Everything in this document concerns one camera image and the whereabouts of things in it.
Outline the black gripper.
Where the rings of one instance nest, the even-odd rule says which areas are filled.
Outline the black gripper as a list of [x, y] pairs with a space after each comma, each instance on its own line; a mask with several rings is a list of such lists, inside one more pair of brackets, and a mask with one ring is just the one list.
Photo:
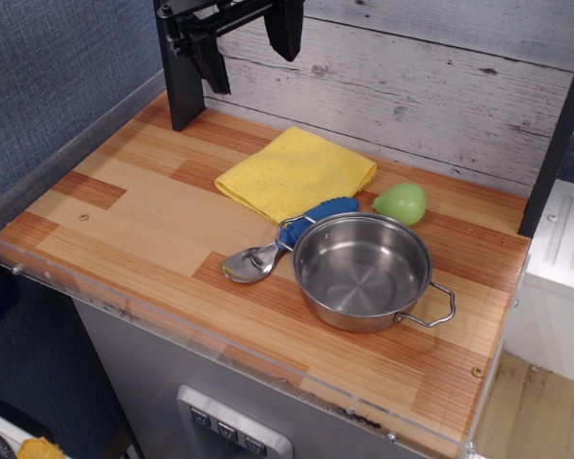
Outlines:
[[192, 54], [211, 90], [231, 92], [217, 39], [264, 15], [272, 48], [287, 61], [298, 56], [302, 37], [302, 1], [164, 1], [156, 10], [166, 25], [166, 42], [175, 54]]

